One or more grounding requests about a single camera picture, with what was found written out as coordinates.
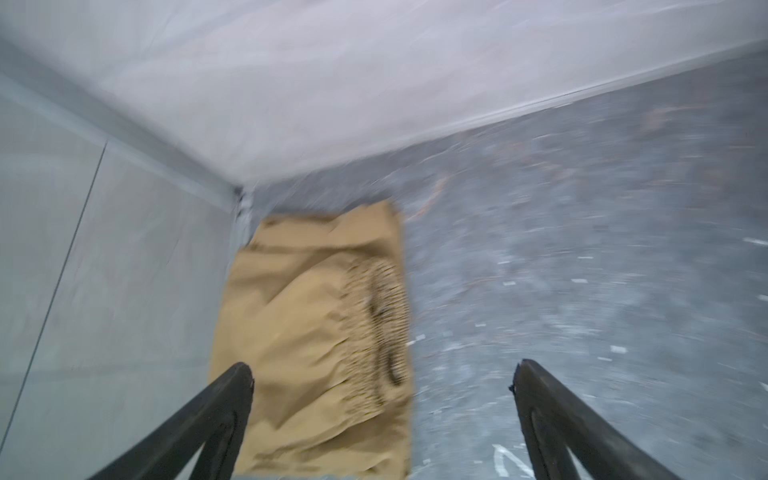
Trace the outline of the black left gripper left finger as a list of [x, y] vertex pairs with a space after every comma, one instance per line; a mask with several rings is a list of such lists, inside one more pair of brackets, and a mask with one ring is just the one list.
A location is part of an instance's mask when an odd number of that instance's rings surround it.
[[133, 448], [93, 475], [95, 479], [174, 479], [197, 461], [192, 479], [229, 479], [253, 400], [248, 365], [233, 364]]

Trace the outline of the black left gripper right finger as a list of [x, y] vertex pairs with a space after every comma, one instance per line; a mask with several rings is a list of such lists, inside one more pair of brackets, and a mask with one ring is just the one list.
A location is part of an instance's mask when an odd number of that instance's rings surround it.
[[676, 479], [531, 359], [516, 367], [517, 413], [536, 479], [578, 479], [578, 460], [593, 479]]

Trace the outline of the tan khaki shorts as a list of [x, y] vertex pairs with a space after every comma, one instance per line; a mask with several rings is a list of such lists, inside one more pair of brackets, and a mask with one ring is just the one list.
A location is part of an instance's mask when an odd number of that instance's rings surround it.
[[404, 479], [413, 369], [388, 201], [261, 221], [230, 267], [210, 374], [253, 376], [238, 475]]

